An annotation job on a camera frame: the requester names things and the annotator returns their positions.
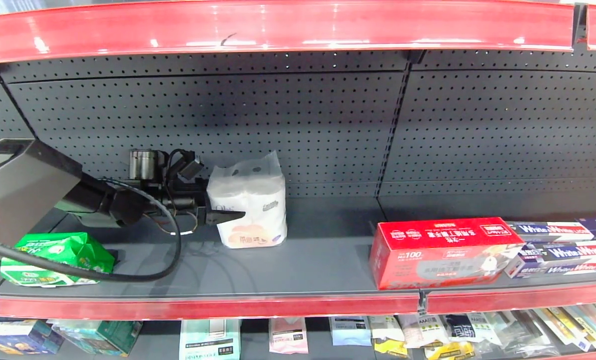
teal package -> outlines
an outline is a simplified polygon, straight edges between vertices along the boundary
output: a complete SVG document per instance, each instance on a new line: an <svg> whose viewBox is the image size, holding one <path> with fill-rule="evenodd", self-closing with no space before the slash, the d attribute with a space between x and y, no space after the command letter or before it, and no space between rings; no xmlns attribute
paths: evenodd
<svg viewBox="0 0 596 360"><path fill-rule="evenodd" d="M239 319L182 320L179 360L238 360Z"/></svg>
<svg viewBox="0 0 596 360"><path fill-rule="evenodd" d="M335 347L373 346L369 319L366 316L332 316L329 317L329 325Z"/></svg>

wire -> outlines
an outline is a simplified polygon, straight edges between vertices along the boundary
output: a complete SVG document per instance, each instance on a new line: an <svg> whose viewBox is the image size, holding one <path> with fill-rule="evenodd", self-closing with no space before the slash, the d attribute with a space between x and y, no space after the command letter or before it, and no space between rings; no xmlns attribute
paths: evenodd
<svg viewBox="0 0 596 360"><path fill-rule="evenodd" d="M169 219L169 221L171 221L171 223L173 224L175 231L176 231L176 232L174 232L174 235L177 235L176 252L174 253L174 258L171 261L171 264L169 264L169 266L166 269L164 269L163 271L160 271L158 273L154 273L154 274L152 273L149 275L129 275L129 274L124 274L124 273L104 273L104 272L98 272L98 271L93 271L93 270L90 271L89 269L76 268L74 266L70 266L67 264L60 264L58 262L54 262L54 261L45 259L43 257L31 255L29 253L16 250L14 248L11 248L10 246L6 246L1 243L0 243L0 256L2 256L4 258L7 257L7 258L15 260L17 262L29 264L29 265L39 267L42 269L47 269L49 271L54 271L54 272L58 272L58 273L65 274L65 275L77 276L79 278L85 278L85 279L91 279L91 280L119 281L119 282L124 282L124 283L132 283L132 282L133 283L142 283L142 282L149 282L149 281L155 281L158 279L162 279L163 277L167 276L168 274L171 274L174 271L174 269L177 267L177 265L179 264L180 255L182 253L182 235L180 233L180 227L178 226L177 221L173 217L171 212L169 212L169 210L167 210L167 208L163 205L163 203L156 200L153 196L145 193L144 191L142 191L140 189L136 189L135 187L131 187L128 184L125 184L124 182L120 182L118 180L114 180L111 178L103 177L103 178L100 178L99 180L101 180L102 182L117 185L118 187L122 187L129 191L133 191L135 193L140 194L141 196L147 198L147 200L149 200L151 203L156 205L156 207L158 207L160 210L162 210L163 214L165 214L167 216L167 218Z"/></svg>

plastic bag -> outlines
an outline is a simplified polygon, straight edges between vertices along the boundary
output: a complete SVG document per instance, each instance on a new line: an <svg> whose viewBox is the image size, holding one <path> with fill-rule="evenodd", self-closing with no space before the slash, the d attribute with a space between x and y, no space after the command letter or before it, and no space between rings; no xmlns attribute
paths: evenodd
<svg viewBox="0 0 596 360"><path fill-rule="evenodd" d="M218 224L225 246L276 246L287 237L286 190L276 152L229 168L214 167L207 194L214 210L247 213L243 218Z"/></svg>

red box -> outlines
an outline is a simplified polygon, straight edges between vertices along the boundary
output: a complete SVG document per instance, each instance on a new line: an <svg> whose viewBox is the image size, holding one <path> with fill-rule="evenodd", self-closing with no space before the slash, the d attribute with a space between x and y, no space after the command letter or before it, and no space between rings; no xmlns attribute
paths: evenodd
<svg viewBox="0 0 596 360"><path fill-rule="evenodd" d="M380 290L491 283L523 245L501 218L381 222L369 266Z"/></svg>

green snack bag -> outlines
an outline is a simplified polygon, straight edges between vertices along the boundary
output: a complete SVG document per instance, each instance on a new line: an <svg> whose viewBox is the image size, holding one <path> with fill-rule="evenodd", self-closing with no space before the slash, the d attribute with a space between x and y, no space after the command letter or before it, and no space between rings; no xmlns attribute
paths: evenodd
<svg viewBox="0 0 596 360"><path fill-rule="evenodd" d="M115 262L113 256L86 232L27 234L15 248L53 262L104 273L110 273ZM6 257L0 262L0 275L23 287L52 288L98 283L97 280L48 271Z"/></svg>

